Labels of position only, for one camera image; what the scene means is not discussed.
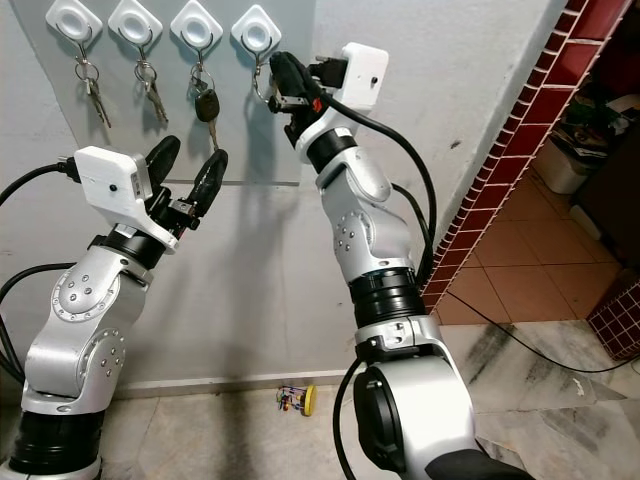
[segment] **metal key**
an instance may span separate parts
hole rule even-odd
[[[91,99],[91,103],[93,103],[93,106],[98,113],[98,117],[100,117],[102,123],[106,123],[107,127],[111,128],[109,116],[107,115],[107,111],[104,109],[102,99],[100,98],[100,87],[98,87],[98,82],[96,82],[94,78],[87,78],[84,82],[87,84],[87,95]]]
[[[156,110],[156,117],[158,118],[158,121],[168,123],[169,119],[167,118],[167,112],[162,105],[162,100],[158,94],[158,87],[156,86],[155,80],[145,82],[144,87],[147,92],[147,98],[151,100],[151,103],[153,103],[153,107]]]
[[[216,137],[216,119],[220,114],[220,101],[215,90],[207,89],[198,94],[195,100],[196,116],[201,122],[209,126],[209,133],[213,140],[214,150],[218,150],[218,138]]]

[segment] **robotic arm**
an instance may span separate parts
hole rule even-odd
[[[104,411],[144,307],[151,270],[195,230],[220,190],[227,154],[204,164],[187,198],[161,185],[180,141],[166,137],[147,158],[87,147],[67,159],[91,206],[112,225],[62,274],[49,319],[27,353],[23,415],[0,479],[94,480]]]
[[[409,230],[385,207],[389,180],[357,145],[358,123],[326,101],[332,92],[343,107],[367,115],[387,53],[350,43],[340,58],[319,60],[307,68],[290,53],[272,55],[269,108],[291,115],[285,133],[318,173],[334,252],[354,303],[356,354],[367,364],[354,383],[362,449],[379,468],[406,480],[531,480],[478,449],[471,399],[420,297]],[[348,465],[343,469],[353,478]]]

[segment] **floor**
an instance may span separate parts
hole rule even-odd
[[[612,365],[582,320],[509,328],[567,364]],[[443,326],[442,332],[471,393],[477,436],[491,456],[537,480],[640,478],[640,374],[630,365],[585,376],[540,360],[492,326]],[[103,479],[339,480],[334,396],[335,387],[321,387],[310,418],[278,411],[275,390],[114,402],[101,444]],[[362,454],[352,404],[349,392],[342,430],[356,477],[397,478]],[[5,409],[0,416],[0,455],[17,414]]]
[[[449,291],[500,323],[586,318],[621,267],[569,208],[529,170]],[[448,294],[436,314],[444,325],[485,322]]]

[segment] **white wall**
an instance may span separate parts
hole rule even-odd
[[[437,188],[440,230],[480,168],[563,5],[318,0],[314,52],[330,54],[348,41],[390,52],[374,117],[403,132],[422,153]],[[75,144],[7,0],[0,0],[0,56],[5,186],[72,153]],[[359,138],[393,181],[424,202],[408,157],[364,129]],[[459,145],[451,148],[454,141]],[[233,162],[234,146],[225,147]],[[179,253],[156,269],[128,348],[125,382],[347,366],[355,322],[313,178],[307,167],[299,188],[223,188],[200,229],[187,232]],[[406,205],[397,199],[394,205],[411,223]],[[3,205],[0,225],[3,281],[27,266],[75,261],[95,234],[106,231],[79,186],[53,174]],[[55,278],[41,274],[21,283],[2,307],[20,356],[47,317]]]

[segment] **black cable plug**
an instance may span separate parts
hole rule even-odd
[[[75,183],[80,183],[80,174],[78,173],[78,167],[76,166],[76,159],[69,157],[66,160],[61,160],[57,163],[58,171],[64,173],[73,180]]]

